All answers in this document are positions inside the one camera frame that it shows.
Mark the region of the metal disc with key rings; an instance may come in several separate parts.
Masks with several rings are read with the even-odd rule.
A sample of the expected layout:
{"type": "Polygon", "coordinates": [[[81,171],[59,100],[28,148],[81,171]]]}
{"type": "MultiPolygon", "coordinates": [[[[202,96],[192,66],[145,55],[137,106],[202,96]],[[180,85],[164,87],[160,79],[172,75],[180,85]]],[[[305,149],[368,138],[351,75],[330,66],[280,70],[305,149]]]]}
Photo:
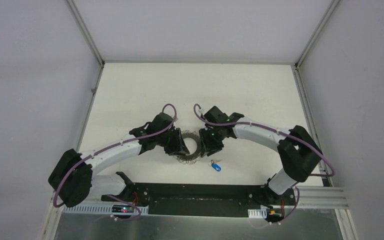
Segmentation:
{"type": "Polygon", "coordinates": [[[201,139],[195,131],[182,131],[181,136],[183,137],[186,147],[189,150],[189,154],[185,156],[176,157],[177,161],[184,165],[193,165],[201,157],[201,139]]]}

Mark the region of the blue key tag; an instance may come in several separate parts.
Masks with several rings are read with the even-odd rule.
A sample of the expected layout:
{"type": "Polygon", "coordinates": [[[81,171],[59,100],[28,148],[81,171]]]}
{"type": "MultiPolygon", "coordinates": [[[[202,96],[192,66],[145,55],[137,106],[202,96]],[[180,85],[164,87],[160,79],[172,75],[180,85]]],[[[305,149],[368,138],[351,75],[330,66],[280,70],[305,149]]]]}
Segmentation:
{"type": "Polygon", "coordinates": [[[217,172],[220,172],[222,169],[221,169],[221,167],[218,165],[218,164],[215,164],[215,163],[212,163],[211,164],[211,167],[215,170],[215,171],[217,171],[217,172]]]}

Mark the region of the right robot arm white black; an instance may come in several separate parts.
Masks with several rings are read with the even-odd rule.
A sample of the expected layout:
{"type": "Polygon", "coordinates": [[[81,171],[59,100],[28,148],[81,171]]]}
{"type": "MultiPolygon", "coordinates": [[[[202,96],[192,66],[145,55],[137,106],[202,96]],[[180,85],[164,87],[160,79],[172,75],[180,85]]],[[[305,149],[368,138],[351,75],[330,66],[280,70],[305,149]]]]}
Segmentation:
{"type": "Polygon", "coordinates": [[[254,121],[241,113],[223,113],[213,106],[202,113],[199,104],[193,107],[195,116],[205,123],[199,131],[203,156],[211,156],[224,147],[223,140],[234,138],[247,140],[265,146],[279,154],[281,170],[267,181],[264,200],[276,205],[284,193],[296,183],[305,182],[325,157],[307,130],[296,125],[294,128],[278,128],[254,121]]]}

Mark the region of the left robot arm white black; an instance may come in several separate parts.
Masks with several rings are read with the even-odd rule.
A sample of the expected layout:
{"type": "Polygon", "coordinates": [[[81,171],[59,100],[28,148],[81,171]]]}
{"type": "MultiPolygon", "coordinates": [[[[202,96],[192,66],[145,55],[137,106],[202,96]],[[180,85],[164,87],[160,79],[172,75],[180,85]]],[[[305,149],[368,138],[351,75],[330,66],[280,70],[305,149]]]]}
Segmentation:
{"type": "Polygon", "coordinates": [[[169,156],[183,157],[190,153],[182,131],[174,126],[174,119],[161,112],[152,121],[133,128],[109,146],[83,153],[73,148],[66,150],[47,181],[66,207],[103,195],[114,195],[124,203],[132,198],[133,189],[119,174],[102,175],[101,172],[156,146],[162,147],[169,156]]]}

